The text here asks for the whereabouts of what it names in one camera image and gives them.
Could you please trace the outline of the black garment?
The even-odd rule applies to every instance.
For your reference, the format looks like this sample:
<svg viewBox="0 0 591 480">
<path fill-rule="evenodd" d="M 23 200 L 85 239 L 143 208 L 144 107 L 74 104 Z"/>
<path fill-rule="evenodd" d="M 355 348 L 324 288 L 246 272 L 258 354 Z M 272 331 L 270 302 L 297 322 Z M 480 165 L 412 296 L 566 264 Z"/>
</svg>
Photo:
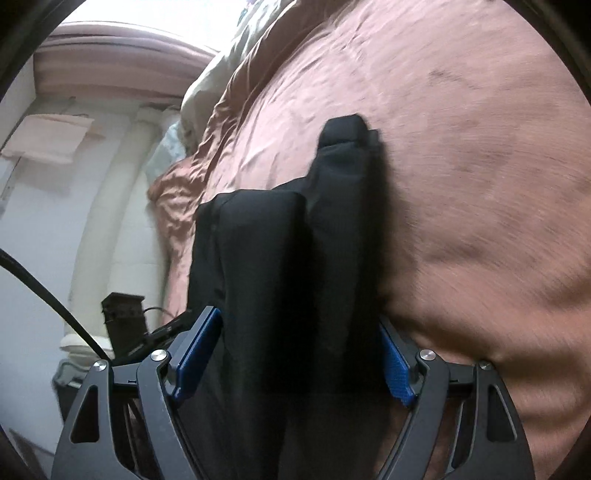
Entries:
<svg viewBox="0 0 591 480">
<path fill-rule="evenodd" d="M 308 174 L 200 205 L 187 305 L 223 329 L 180 418 L 209 479 L 370 479 L 390 427 L 386 159 L 329 120 Z"/>
</svg>

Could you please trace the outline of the white bedside table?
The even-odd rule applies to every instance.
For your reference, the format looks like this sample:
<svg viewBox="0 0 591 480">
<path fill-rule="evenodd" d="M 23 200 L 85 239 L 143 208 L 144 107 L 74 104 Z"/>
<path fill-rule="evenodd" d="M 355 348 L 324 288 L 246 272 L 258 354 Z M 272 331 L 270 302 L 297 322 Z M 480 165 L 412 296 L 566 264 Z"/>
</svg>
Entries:
<svg viewBox="0 0 591 480">
<path fill-rule="evenodd" d="M 62 421 L 65 421 L 80 389 L 88 368 L 83 368 L 67 359 L 59 362 L 51 385 L 56 396 Z"/>
</svg>

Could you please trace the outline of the dark small box on nightstand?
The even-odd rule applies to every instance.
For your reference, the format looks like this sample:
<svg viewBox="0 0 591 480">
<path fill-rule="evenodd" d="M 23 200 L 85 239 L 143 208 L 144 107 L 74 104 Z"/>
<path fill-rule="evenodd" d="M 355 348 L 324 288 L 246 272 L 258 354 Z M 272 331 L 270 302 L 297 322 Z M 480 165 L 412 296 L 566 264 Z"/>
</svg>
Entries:
<svg viewBox="0 0 591 480">
<path fill-rule="evenodd" d="M 101 302 L 115 365 L 126 363 L 144 346 L 147 328 L 143 300 L 143 296 L 112 292 Z"/>
</svg>

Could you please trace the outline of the cream padded headboard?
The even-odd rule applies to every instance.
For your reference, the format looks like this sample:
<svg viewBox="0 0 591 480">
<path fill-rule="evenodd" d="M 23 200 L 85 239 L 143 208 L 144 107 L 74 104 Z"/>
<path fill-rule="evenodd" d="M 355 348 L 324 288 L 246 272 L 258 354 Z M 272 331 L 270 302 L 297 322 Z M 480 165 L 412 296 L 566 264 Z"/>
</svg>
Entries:
<svg viewBox="0 0 591 480">
<path fill-rule="evenodd" d="M 164 111 L 138 110 L 91 205 L 77 251 L 69 309 L 100 347 L 113 357 L 101 302 L 109 294 L 144 298 L 161 307 L 168 255 L 147 197 L 145 164 L 163 137 Z"/>
</svg>

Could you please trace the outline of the pale green pillow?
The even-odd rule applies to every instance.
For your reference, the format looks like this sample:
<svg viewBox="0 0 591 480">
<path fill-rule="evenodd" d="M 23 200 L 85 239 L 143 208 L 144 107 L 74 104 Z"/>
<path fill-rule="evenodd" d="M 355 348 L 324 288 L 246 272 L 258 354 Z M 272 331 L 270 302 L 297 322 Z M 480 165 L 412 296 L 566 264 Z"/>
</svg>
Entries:
<svg viewBox="0 0 591 480">
<path fill-rule="evenodd" d="M 186 149 L 180 135 L 180 122 L 172 123 L 156 145 L 144 172 L 149 184 L 163 175 L 174 163 L 186 157 Z"/>
</svg>

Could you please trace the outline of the rust orange bed blanket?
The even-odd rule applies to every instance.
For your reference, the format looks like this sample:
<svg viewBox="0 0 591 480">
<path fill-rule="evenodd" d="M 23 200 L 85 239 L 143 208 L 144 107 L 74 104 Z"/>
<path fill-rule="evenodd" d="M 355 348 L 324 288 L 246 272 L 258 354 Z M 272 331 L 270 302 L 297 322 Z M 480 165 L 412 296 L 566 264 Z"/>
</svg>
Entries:
<svg viewBox="0 0 591 480">
<path fill-rule="evenodd" d="M 200 205 L 304 177 L 329 120 L 358 115 L 386 159 L 389 322 L 445 361 L 490 361 L 533 479 L 590 475 L 590 106 L 504 1 L 297 1 L 232 75 L 197 151 L 150 186 L 187 305 Z M 425 477 L 444 478 L 449 399 Z"/>
</svg>

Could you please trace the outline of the pink curtain left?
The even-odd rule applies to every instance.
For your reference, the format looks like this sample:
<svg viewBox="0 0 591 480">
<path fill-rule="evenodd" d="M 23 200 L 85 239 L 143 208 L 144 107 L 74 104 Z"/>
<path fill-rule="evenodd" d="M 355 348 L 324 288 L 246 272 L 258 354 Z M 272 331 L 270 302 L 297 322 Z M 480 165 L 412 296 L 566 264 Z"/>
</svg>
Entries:
<svg viewBox="0 0 591 480">
<path fill-rule="evenodd" d="M 120 22 L 65 22 L 33 55 L 42 96 L 178 105 L 216 52 Z"/>
</svg>

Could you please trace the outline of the beige duvet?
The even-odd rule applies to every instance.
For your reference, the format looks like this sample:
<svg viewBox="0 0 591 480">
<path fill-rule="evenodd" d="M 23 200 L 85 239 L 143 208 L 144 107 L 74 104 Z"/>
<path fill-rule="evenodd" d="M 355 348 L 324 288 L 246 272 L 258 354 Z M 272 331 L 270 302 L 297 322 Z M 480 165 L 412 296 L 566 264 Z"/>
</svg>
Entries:
<svg viewBox="0 0 591 480">
<path fill-rule="evenodd" d="M 214 106 L 235 70 L 294 1 L 256 1 L 239 20 L 231 40 L 214 56 L 185 92 L 180 108 L 179 139 L 187 154 L 197 151 Z"/>
</svg>

